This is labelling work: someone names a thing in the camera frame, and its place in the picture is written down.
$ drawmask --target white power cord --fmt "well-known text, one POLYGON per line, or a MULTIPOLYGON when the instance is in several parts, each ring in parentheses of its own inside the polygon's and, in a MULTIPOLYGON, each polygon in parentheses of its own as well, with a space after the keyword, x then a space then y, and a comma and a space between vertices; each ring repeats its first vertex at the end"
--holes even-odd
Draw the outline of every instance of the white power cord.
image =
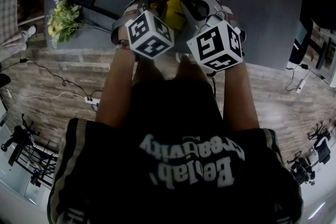
POLYGON ((64 94, 64 93, 70 93, 70 94, 72 94, 72 95, 81 97, 81 98, 83 98, 83 99, 85 100, 85 97, 83 97, 83 96, 81 96, 81 95, 79 95, 79 94, 73 93, 73 92, 68 92, 68 91, 64 91, 64 92, 62 92, 61 94, 59 94, 59 95, 57 95, 57 96, 53 96, 53 97, 44 97, 44 96, 39 96, 39 95, 35 95, 35 96, 23 96, 23 95, 19 95, 19 99, 15 98, 15 97, 14 97, 14 98, 15 98, 17 101, 20 101, 21 98, 44 98, 44 99, 53 99, 53 98, 60 97, 60 96, 61 96, 62 94, 64 94))

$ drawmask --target floor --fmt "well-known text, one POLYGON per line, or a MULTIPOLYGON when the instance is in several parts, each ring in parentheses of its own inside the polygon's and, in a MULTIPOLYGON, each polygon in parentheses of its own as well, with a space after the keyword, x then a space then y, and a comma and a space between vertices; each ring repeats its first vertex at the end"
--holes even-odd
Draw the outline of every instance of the floor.
MULTIPOLYGON (((102 90, 113 60, 114 49, 48 50, 44 21, 40 20, 36 24, 38 31, 28 41, 28 49, 7 59, 2 66, 5 68, 20 58, 34 59, 40 66, 48 67, 51 72, 81 85, 88 94, 102 90)), ((174 55, 166 54, 160 57, 156 65, 166 78, 175 75, 177 62, 174 55)), ((297 94, 285 89, 293 75, 291 70, 280 71, 250 64, 247 67, 260 126, 277 132, 285 160, 291 159, 298 150, 307 151, 311 147, 307 133, 314 130, 316 123, 328 123, 336 116, 336 90, 329 88, 324 81, 310 72, 306 78, 306 85, 301 93, 297 94)), ((94 110, 81 97, 67 93, 54 99, 22 97, 54 97, 63 91, 83 95, 75 86, 62 86, 61 80, 51 76, 46 69, 28 62, 15 65, 4 73, 12 80, 7 87, 0 89, 0 94, 9 107, 6 123, 10 129, 21 123, 20 116, 24 113, 26 119, 35 122, 34 129, 40 132, 36 139, 58 148, 69 119, 95 119, 94 110), (8 96, 6 89, 11 91, 12 98, 8 96)), ((297 68, 289 89, 292 89, 292 86, 295 88, 306 74, 307 70, 297 68)), ((217 102, 222 110, 224 72, 216 75, 216 81, 217 102)), ((98 98, 100 94, 96 92, 93 97, 98 98)))

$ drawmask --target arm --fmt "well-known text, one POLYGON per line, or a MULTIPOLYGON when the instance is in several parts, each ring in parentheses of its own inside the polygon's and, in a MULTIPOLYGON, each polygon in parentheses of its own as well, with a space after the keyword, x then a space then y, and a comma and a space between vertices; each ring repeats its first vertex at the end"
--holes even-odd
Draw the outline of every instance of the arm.
POLYGON ((233 132, 259 128, 244 62, 225 70, 224 119, 233 132))
MULTIPOLYGON (((119 39, 128 40, 124 26, 119 28, 119 39)), ((100 99, 96 122, 122 127, 131 104, 134 62, 135 55, 131 50, 116 51, 100 99)))

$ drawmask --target shirt sleeve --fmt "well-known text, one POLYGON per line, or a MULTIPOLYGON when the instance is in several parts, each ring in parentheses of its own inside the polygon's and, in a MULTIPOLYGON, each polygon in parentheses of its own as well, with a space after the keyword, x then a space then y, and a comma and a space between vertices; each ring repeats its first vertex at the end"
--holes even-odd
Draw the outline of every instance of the shirt sleeve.
POLYGON ((298 223, 303 208, 301 188, 284 165, 275 131, 240 131, 234 133, 231 139, 244 150, 248 170, 257 175, 257 184, 268 188, 270 199, 274 202, 275 223, 298 223))
POLYGON ((87 223, 88 186, 96 182, 104 160, 111 154, 108 145, 120 132, 102 123, 70 120, 61 141, 47 206, 50 224, 73 223, 74 220, 87 223))

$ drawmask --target white cube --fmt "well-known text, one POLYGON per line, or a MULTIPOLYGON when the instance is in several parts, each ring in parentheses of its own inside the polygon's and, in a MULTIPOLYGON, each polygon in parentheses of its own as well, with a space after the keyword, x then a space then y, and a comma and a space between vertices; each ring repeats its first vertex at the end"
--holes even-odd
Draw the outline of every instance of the white cube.
POLYGON ((125 26, 131 50, 149 59, 174 46, 174 31, 148 10, 125 26))
POLYGON ((221 71, 243 61, 239 34, 225 20, 187 41, 197 63, 221 71))

